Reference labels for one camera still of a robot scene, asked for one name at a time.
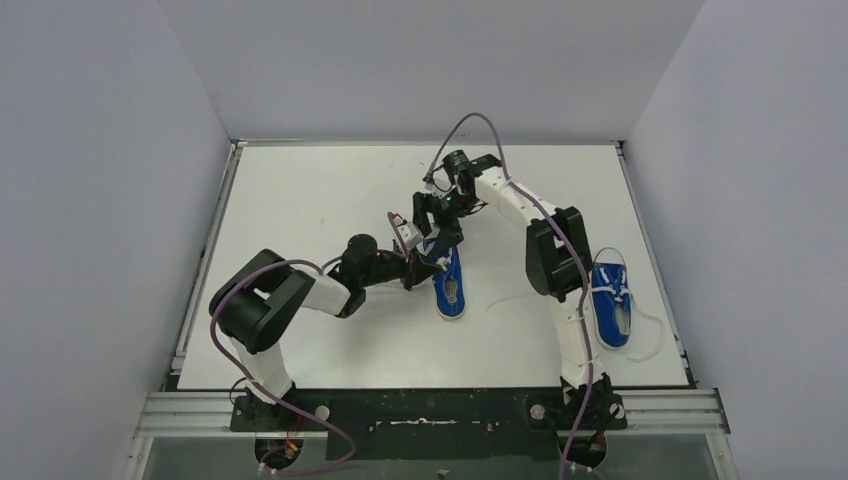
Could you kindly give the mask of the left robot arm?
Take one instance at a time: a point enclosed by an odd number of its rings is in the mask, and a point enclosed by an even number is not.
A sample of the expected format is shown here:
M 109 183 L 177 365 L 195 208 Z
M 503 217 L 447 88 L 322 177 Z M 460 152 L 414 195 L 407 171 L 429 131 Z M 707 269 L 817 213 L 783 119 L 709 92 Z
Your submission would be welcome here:
M 432 416 L 437 396 L 428 390 L 302 389 L 287 370 L 280 341 L 303 310 L 347 319 L 365 303 L 368 288 L 397 281 L 410 290 L 440 270 L 417 247 L 382 249 L 367 234 L 352 237 L 341 257 L 324 268 L 269 249 L 257 253 L 209 304 L 213 344 L 232 342 L 235 350 L 225 356 L 246 385 L 234 401 L 231 428 L 281 432 L 301 418 L 320 429 L 329 421 L 367 427 Z

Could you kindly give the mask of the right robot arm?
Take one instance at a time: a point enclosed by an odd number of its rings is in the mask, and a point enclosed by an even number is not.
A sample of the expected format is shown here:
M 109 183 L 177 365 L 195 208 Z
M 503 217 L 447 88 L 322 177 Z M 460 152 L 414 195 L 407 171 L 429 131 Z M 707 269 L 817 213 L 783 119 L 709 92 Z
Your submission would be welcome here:
M 582 214 L 543 200 L 516 181 L 504 160 L 475 159 L 456 150 L 434 160 L 423 177 L 425 192 L 413 197 L 413 223 L 424 239 L 419 248 L 445 267 L 464 239 L 461 219 L 485 205 L 525 235 L 524 268 L 533 290 L 548 299 L 559 342 L 562 411 L 574 427 L 585 427 L 614 411 L 610 378 L 590 337 L 585 304 L 591 252 Z

